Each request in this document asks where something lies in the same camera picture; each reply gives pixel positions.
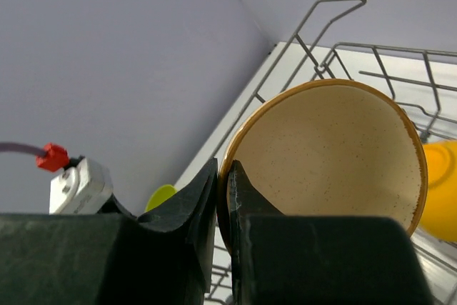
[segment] yellow-green cup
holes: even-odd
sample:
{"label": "yellow-green cup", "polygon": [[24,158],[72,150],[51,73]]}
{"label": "yellow-green cup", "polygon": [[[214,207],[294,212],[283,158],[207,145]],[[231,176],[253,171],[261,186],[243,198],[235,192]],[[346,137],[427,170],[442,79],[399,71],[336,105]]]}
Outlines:
{"label": "yellow-green cup", "polygon": [[155,209],[157,206],[159,206],[160,204],[164,203],[166,200],[174,196],[176,192],[177,190],[174,188],[173,185],[163,185],[159,187],[152,194],[151,198],[149,198],[145,212]]}

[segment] dish rack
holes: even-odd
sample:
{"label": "dish rack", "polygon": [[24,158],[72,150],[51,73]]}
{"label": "dish rack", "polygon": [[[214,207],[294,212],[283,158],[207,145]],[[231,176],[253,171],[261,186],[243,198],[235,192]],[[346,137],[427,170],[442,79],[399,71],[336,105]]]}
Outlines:
{"label": "dish rack", "polygon": [[[290,49],[294,50],[294,56],[297,56],[297,50],[301,50],[299,54],[303,56],[295,60],[289,75],[282,76],[282,87],[273,93],[280,93],[314,79],[338,77],[356,80],[379,89],[396,101],[414,123],[423,143],[457,139],[456,52],[350,42],[339,42],[330,49],[318,46],[333,23],[365,3],[366,0],[316,1],[291,38],[276,46],[276,58],[259,79],[236,118],[233,118],[232,125],[222,135],[212,156],[219,154],[221,147],[243,121],[243,117],[250,114],[252,102],[256,101],[260,106],[268,100],[265,92],[262,93],[260,90],[265,89],[265,84],[275,69],[281,64],[290,64],[290,59],[287,58]],[[314,11],[323,4],[350,6],[327,21],[311,44],[305,44],[302,38],[303,28]],[[457,304],[457,244],[434,239],[420,229],[416,230],[411,240],[436,303]],[[215,244],[215,254],[221,253],[227,254],[219,240]],[[211,293],[206,295],[205,304],[229,305],[231,300],[227,295],[230,291],[229,262],[226,266],[214,264]]]}

